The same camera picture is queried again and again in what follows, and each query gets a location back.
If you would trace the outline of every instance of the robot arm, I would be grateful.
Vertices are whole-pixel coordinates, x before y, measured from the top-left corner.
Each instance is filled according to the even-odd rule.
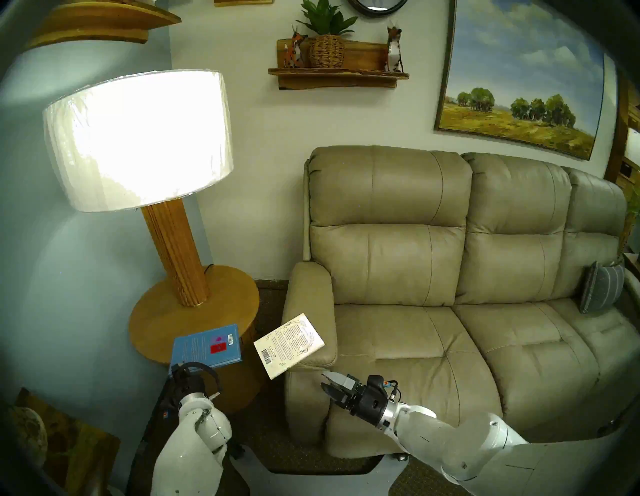
[[[231,424],[205,395],[204,381],[191,375],[189,367],[217,374],[206,365],[191,362],[172,370],[175,381],[174,406],[180,424],[156,460],[152,496],[203,495],[218,491],[222,460],[231,439]]]
[[[471,494],[503,494],[496,491],[495,477],[485,481],[483,472],[495,476],[492,461],[499,460],[499,454],[527,442],[497,415],[478,413],[454,428],[438,420],[428,408],[394,401],[397,383],[387,397],[385,389],[394,381],[385,382],[381,376],[369,376],[364,385],[352,376],[336,372],[326,372],[324,376],[330,384],[322,384],[322,388],[338,406],[382,430],[404,452]],[[523,468],[522,476],[528,478],[530,475],[531,469]]]
[[[400,449],[476,496],[582,494],[592,473],[624,433],[597,439],[529,444],[500,417],[476,413],[454,428],[423,406],[396,402],[395,381],[326,372],[335,403],[382,430]],[[395,383],[387,397],[386,389]]]

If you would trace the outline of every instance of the woven basket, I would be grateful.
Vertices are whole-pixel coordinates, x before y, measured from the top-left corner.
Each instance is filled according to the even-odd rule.
[[[311,67],[342,67],[344,41],[337,35],[316,36],[309,47]]]

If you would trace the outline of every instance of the throw pillow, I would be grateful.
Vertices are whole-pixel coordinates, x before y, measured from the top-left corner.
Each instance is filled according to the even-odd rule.
[[[580,313],[597,312],[612,306],[625,284],[625,265],[603,267],[594,262],[586,273],[584,290],[580,301]]]

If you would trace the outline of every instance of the book cover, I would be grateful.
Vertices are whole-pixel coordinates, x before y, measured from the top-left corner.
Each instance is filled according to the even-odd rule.
[[[171,375],[171,367],[175,364],[200,362],[216,369],[241,361],[238,326],[233,324],[175,338],[171,363],[169,364],[169,375]]]
[[[324,346],[305,314],[256,340],[255,346],[269,378],[278,377]]]

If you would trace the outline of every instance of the tree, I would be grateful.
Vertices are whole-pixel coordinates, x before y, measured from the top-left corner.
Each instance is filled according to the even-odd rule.
[[[566,111],[569,108],[561,95],[553,95],[547,99],[545,104],[545,121],[552,124],[561,125],[564,122]]]
[[[511,115],[516,119],[529,118],[529,102],[524,98],[516,98],[511,104]]]
[[[540,120],[545,116],[545,103],[539,98],[534,98],[529,106],[529,118]]]
[[[474,110],[491,111],[495,105],[493,94],[486,88],[474,88],[470,96],[471,108]]]
[[[466,107],[467,104],[469,103],[470,98],[471,98],[471,95],[469,95],[469,93],[460,92],[460,94],[458,95],[458,105],[462,107]]]
[[[569,105],[564,104],[563,112],[562,112],[562,125],[570,127],[573,129],[573,125],[575,124],[575,115],[571,112]]]

